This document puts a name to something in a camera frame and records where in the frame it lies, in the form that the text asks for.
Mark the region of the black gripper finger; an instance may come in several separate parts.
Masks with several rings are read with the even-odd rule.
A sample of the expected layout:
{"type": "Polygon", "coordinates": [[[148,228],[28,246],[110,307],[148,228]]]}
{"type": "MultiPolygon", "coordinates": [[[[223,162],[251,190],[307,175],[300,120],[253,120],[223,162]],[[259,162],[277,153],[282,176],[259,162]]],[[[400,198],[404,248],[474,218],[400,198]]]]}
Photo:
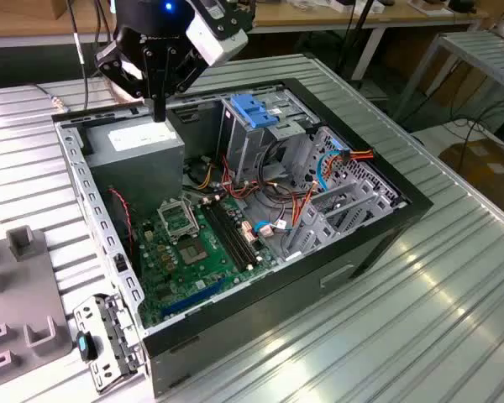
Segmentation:
{"type": "Polygon", "coordinates": [[[166,119],[166,100],[185,92],[206,70],[207,62],[194,47],[172,47],[166,51],[160,98],[157,101],[157,121],[166,119]]]}
{"type": "Polygon", "coordinates": [[[125,66],[131,65],[131,62],[126,60],[115,41],[96,54],[96,63],[99,71],[122,92],[135,99],[142,98],[153,121],[158,122],[156,76],[150,76],[149,70],[134,74],[126,70],[125,66]]]}

